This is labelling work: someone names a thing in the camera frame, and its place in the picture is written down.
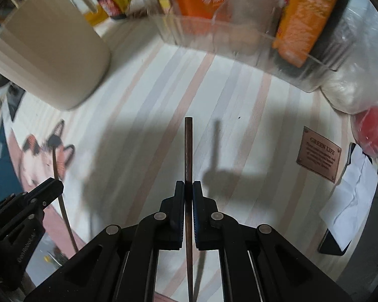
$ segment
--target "white cylindrical container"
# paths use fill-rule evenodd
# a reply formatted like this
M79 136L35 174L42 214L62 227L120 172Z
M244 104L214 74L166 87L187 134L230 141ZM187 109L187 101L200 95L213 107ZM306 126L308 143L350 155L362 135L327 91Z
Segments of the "white cylindrical container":
M60 110L94 92L110 50L69 0L26 0L0 33L0 73Z

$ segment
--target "plastic bag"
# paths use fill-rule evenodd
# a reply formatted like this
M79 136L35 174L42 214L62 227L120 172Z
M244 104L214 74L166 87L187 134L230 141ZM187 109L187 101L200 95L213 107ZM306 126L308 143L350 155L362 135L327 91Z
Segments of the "plastic bag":
M321 90L335 109L357 114L378 105L378 12L371 3L365 12L348 12L355 47Z
M354 139L364 153L378 157L378 105L351 117Z

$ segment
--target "metal rod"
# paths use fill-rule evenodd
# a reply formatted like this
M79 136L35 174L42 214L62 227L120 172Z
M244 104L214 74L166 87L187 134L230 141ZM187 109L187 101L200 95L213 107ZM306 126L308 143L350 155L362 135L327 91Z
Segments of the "metal rod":
M52 158L53 158L53 175L55 176L55 179L59 179L59 173L57 171L57 163L56 163L56 149L53 148L52 151ZM74 251L77 253L79 251L79 248L77 247L76 240L73 235L73 231L71 230L69 218L67 217L67 212L66 212L66 206L65 206L65 201L63 199L63 194L59 195L57 198L59 200L59 206L60 206L60 211L61 211L61 216L63 217L63 220L65 221L67 231L69 232L71 244L73 245Z
M185 118L185 235L186 270L189 302L193 302L193 237L192 237L192 184L193 184L193 118Z

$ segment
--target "screw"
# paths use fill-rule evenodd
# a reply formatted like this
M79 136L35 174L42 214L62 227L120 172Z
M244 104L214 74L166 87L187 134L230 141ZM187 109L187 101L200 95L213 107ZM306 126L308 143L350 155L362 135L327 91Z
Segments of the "screw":
M157 212L154 215L154 219L156 219L156 220L164 220L165 218L166 218L166 214L163 213L163 212Z
M213 212L212 219L213 220L221 220L224 218L224 215L221 212Z
M272 232L272 228L269 225L260 225L259 232L262 234L270 234Z
M108 235L113 235L113 234L116 234L117 232L119 232L119 227L118 226L111 225L111 226L108 226L106 228L106 233Z

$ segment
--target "wooden table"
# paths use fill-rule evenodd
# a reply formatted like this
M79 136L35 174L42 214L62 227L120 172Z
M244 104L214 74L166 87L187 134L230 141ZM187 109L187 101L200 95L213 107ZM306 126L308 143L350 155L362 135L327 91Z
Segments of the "wooden table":
M173 195L184 179L183 125L190 116L193 177L204 194L239 223L270 224L336 279L360 235L343 257L317 252L326 230L319 211L333 183L296 158L307 126L342 148L339 179L353 141L348 115L333 110L319 90L305 93L239 62L164 44L148 20L108 22L98 31L113 51L112 64L80 107L57 111L26 93L14 122L3 109L10 153L30 134L41 146L65 121L62 145L75 147L65 203L82 241L108 224L136 224ZM158 262L156 291L177 301L187 300L184 256L184 248L161 251ZM223 300L219 266L217 251L194 248L198 301Z

